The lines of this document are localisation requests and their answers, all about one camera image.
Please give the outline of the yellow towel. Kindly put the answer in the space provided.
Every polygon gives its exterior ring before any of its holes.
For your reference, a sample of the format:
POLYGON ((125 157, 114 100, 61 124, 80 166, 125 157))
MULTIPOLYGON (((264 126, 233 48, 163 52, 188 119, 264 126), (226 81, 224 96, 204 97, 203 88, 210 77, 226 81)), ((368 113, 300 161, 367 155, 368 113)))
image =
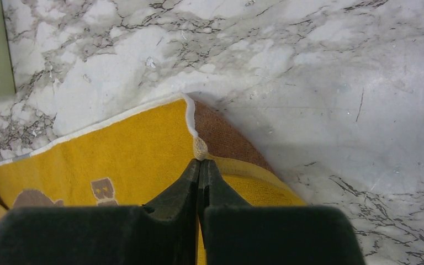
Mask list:
MULTIPOLYGON (((25 207, 143 205, 212 160, 252 206, 302 206, 259 151, 225 118, 186 96, 166 98, 0 162, 0 221, 25 207)), ((197 263, 206 264, 197 197, 197 263)))

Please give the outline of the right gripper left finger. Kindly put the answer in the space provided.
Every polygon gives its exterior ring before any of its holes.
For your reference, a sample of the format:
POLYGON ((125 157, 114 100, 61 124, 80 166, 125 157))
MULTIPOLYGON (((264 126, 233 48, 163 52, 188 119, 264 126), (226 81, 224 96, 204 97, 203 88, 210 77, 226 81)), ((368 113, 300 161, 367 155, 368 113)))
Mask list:
POLYGON ((196 264, 200 162, 143 205, 25 207, 0 221, 0 264, 196 264))

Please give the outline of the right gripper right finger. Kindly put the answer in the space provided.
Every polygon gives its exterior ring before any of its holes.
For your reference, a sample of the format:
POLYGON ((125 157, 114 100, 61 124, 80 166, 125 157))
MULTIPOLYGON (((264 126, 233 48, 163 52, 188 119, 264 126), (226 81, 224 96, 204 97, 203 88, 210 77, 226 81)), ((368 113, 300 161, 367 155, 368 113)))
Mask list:
POLYGON ((353 227, 326 206, 252 206, 216 163, 199 170, 199 219, 207 264, 364 264, 353 227))

